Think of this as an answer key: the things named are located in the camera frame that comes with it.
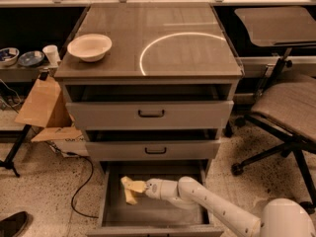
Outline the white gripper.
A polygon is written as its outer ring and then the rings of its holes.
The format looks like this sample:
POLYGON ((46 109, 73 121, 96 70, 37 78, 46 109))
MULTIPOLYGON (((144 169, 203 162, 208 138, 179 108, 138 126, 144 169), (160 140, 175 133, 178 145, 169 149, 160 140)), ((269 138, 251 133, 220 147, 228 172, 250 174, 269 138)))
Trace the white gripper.
POLYGON ((170 200, 178 196, 178 183, 176 181, 163 179, 150 179, 143 181, 127 181, 125 187, 128 190, 144 193, 149 198, 170 200))

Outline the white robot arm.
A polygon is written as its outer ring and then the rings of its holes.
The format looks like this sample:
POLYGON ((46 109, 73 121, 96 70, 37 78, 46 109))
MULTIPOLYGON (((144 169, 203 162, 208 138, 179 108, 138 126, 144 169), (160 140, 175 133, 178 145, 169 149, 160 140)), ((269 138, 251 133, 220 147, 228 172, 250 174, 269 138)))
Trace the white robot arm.
POLYGON ((237 237, 316 237, 311 217, 297 202, 287 198, 271 200, 261 217, 214 194, 195 179, 185 176, 179 181, 120 179, 129 204, 136 204, 134 193, 168 201, 172 205, 193 209, 197 205, 210 211, 237 237))

